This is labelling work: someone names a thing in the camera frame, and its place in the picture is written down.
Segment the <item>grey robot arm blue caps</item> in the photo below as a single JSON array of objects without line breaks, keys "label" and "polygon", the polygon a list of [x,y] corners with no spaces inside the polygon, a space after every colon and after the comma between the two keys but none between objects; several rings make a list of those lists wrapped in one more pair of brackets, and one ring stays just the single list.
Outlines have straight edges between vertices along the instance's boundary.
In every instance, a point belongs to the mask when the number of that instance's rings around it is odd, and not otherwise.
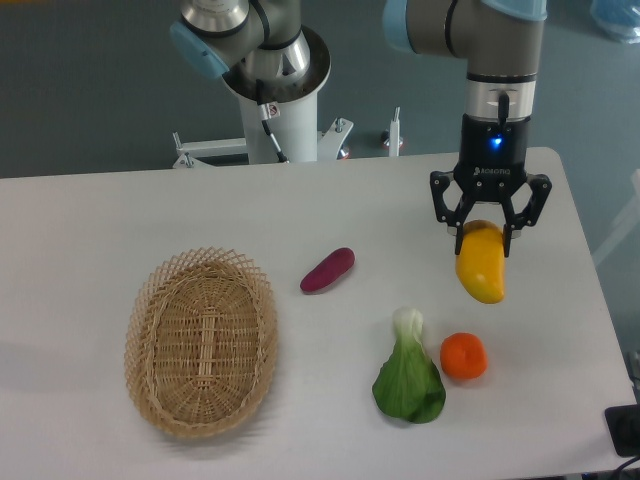
[{"label": "grey robot arm blue caps", "polygon": [[351,123],[317,128],[317,95],[354,54],[354,78],[381,70],[387,48],[458,58],[466,104],[456,165],[430,176],[435,215],[458,242],[478,204],[502,208],[502,243],[537,223],[551,190],[525,168],[547,7],[542,1],[384,1],[304,14],[298,1],[185,1],[175,48],[239,101],[249,161],[338,156]]}]

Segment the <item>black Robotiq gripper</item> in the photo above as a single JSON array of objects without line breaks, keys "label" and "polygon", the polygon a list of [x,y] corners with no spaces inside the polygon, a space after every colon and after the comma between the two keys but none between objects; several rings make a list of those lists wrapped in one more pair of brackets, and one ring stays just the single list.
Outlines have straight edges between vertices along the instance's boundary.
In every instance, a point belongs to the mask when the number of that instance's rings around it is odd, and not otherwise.
[{"label": "black Robotiq gripper", "polygon": [[[531,118],[506,122],[485,121],[465,114],[462,118],[458,163],[453,171],[433,171],[429,184],[436,219],[453,230],[454,253],[459,255],[464,240],[464,225],[475,203],[502,203],[505,219],[503,251],[506,258],[512,240],[524,227],[533,227],[552,190],[545,174],[526,174],[525,158]],[[456,182],[461,190],[454,210],[444,194]],[[530,190],[524,208],[517,213],[512,197],[523,186]]]}]

